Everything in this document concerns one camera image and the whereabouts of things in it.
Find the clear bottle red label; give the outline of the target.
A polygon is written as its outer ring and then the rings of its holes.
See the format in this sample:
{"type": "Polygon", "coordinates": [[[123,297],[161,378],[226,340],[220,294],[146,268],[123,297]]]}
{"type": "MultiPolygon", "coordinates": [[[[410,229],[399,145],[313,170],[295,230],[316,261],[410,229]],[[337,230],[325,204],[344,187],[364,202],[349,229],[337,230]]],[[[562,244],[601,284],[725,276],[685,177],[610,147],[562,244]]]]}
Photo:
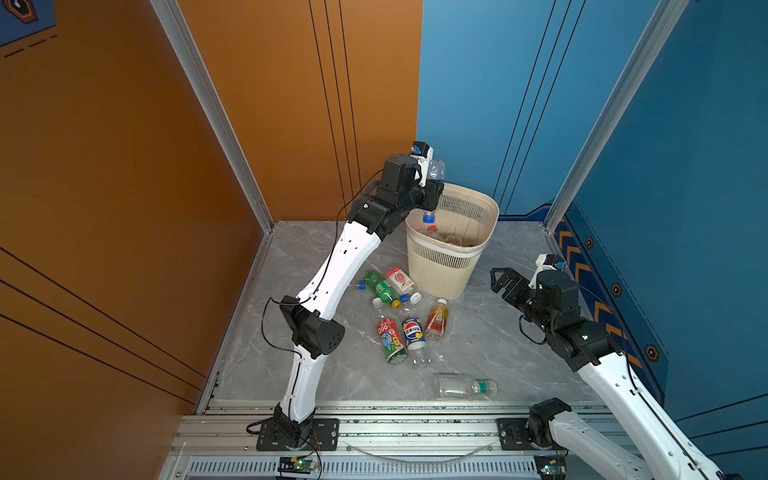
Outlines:
{"type": "Polygon", "coordinates": [[[449,245],[454,246],[462,246],[463,241],[460,237],[454,235],[454,234],[443,234],[440,233],[437,226],[432,224],[427,228],[426,234],[435,240],[439,240],[441,242],[447,243],[449,245]]]}

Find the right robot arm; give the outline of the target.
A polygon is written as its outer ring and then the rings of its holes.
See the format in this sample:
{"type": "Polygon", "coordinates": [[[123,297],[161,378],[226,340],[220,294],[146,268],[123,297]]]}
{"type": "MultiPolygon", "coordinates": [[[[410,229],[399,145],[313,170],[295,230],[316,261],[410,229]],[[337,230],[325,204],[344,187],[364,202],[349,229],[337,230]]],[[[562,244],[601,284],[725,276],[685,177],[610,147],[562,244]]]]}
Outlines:
{"type": "Polygon", "coordinates": [[[568,273],[548,267],[528,281],[512,268],[494,268],[491,288],[543,331],[545,345],[598,394],[638,452],[618,446],[557,398],[529,410],[536,446],[562,447],[606,479],[728,478],[657,402],[618,343],[582,316],[579,287],[568,273]]]}

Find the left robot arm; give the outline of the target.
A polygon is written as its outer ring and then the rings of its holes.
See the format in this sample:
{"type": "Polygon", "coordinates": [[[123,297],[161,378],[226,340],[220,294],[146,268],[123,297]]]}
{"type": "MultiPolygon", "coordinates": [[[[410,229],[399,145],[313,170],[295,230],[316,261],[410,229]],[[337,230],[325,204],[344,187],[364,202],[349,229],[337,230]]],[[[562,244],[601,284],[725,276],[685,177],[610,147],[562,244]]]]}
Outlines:
{"type": "Polygon", "coordinates": [[[333,316],[347,286],[412,210],[437,209],[444,177],[444,163],[426,154],[387,159],[381,178],[352,203],[344,228],[317,274],[297,296],[277,303],[291,329],[293,364],[271,424],[278,441],[288,448],[300,449],[310,441],[322,370],[345,334],[333,316]]]}

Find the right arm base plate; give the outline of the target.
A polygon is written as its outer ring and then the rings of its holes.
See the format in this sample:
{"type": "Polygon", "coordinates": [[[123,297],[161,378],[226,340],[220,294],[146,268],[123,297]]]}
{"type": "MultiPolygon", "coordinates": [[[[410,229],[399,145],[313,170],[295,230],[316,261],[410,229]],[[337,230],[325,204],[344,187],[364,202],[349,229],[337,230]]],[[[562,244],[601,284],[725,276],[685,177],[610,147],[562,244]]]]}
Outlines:
{"type": "Polygon", "coordinates": [[[504,451],[573,450],[578,443],[570,438],[556,439],[551,421],[539,417],[499,418],[496,420],[498,437],[504,451]]]}

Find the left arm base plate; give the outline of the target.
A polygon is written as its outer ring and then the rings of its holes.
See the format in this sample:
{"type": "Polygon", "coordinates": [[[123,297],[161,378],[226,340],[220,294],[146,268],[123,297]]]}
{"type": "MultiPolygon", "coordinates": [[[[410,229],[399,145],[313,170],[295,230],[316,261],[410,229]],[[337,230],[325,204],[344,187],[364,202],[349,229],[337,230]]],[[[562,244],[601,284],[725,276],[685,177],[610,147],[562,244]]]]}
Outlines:
{"type": "Polygon", "coordinates": [[[258,451],[335,451],[339,439],[338,418],[312,418],[296,424],[269,419],[257,436],[258,451]]]}

